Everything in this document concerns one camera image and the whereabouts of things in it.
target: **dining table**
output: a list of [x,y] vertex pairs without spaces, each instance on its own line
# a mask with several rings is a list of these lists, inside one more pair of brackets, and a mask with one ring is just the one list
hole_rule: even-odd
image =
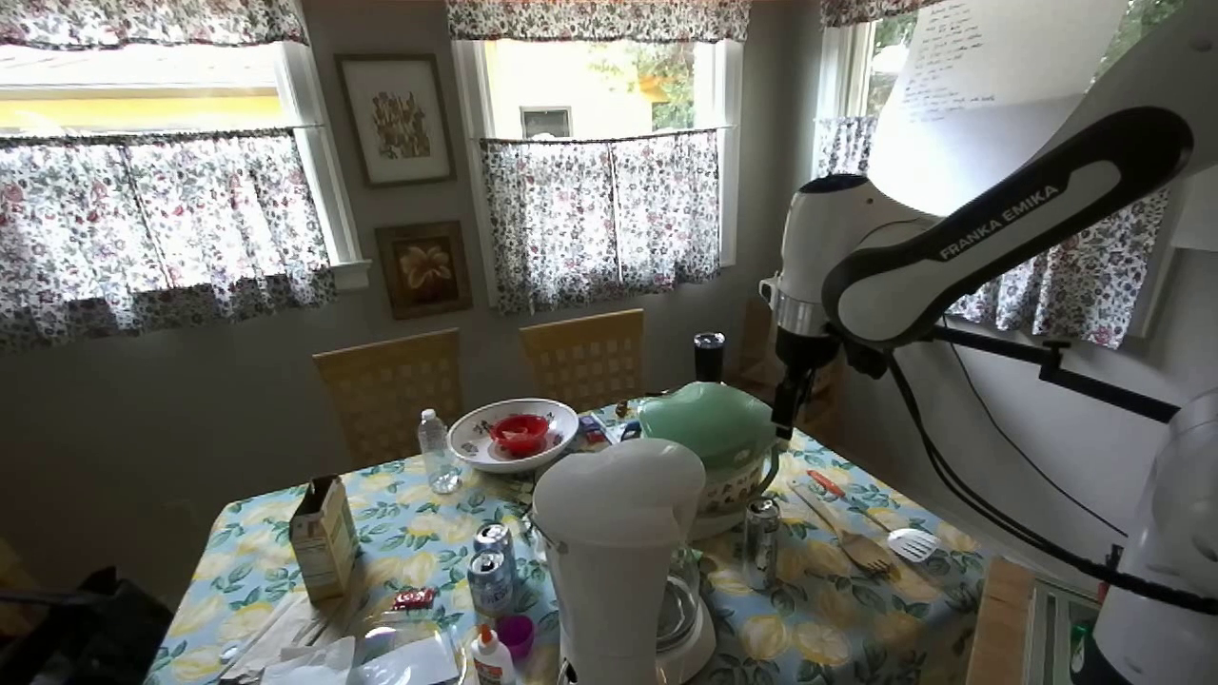
[[[761,495],[776,510],[773,559],[757,563],[738,529],[693,540],[697,575],[716,624],[716,655],[697,674],[708,685],[784,685],[784,681],[887,681],[952,685],[967,674],[971,636],[982,601],[986,548],[952,521],[887,487],[849,457],[792,434],[776,457],[776,480]],[[514,533],[521,575],[521,613],[533,617],[533,655],[525,681],[556,681],[560,601],[552,590],[544,540],[529,525],[529,476],[464,472],[442,495],[426,483],[419,457],[384,460],[339,476],[358,537],[358,597],[343,613],[343,632],[362,636],[411,590],[434,601],[411,609],[461,651],[483,620],[472,605],[472,537],[499,521]],[[289,518],[308,483],[228,502],[209,529],[190,586],[148,670],[152,685],[221,681],[232,658],[289,601],[308,605],[289,544]],[[834,525],[826,525],[792,487],[818,495],[837,518],[837,533],[883,540],[887,529],[936,537],[925,563],[894,556],[891,571],[856,567]]]

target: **white robot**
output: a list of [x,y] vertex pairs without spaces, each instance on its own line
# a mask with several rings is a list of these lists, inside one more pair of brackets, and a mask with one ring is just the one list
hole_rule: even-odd
[[[788,209],[784,266],[761,282],[788,377],[773,419],[788,434],[815,369],[841,350],[879,377],[887,354],[933,339],[944,308],[1218,160],[1218,4],[1188,0],[1104,72],[1054,141],[993,190],[929,221],[860,175],[807,183]],[[1218,392],[1172,419],[1119,571],[1043,548],[1115,590],[1089,655],[1089,681],[1218,677]]]

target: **green teapot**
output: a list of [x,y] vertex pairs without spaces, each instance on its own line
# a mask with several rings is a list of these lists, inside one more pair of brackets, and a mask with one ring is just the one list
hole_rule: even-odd
[[731,384],[693,381],[639,407],[639,434],[693,449],[708,468],[704,514],[746,510],[776,476],[769,407]]

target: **plate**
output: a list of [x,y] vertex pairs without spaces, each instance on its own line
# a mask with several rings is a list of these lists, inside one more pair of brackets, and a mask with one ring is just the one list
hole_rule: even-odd
[[[548,415],[548,449],[533,457],[502,457],[499,445],[491,441],[491,426],[510,415]],[[483,403],[461,415],[449,426],[449,445],[476,472],[537,472],[537,468],[548,468],[575,441],[575,434],[579,434],[579,415],[567,403],[544,400],[544,396],[518,396],[518,400]]]

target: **red bowl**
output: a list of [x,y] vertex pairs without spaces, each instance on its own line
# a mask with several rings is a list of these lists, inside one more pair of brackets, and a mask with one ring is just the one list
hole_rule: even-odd
[[548,449],[548,419],[544,415],[510,415],[491,426],[495,445],[506,457],[529,457]]

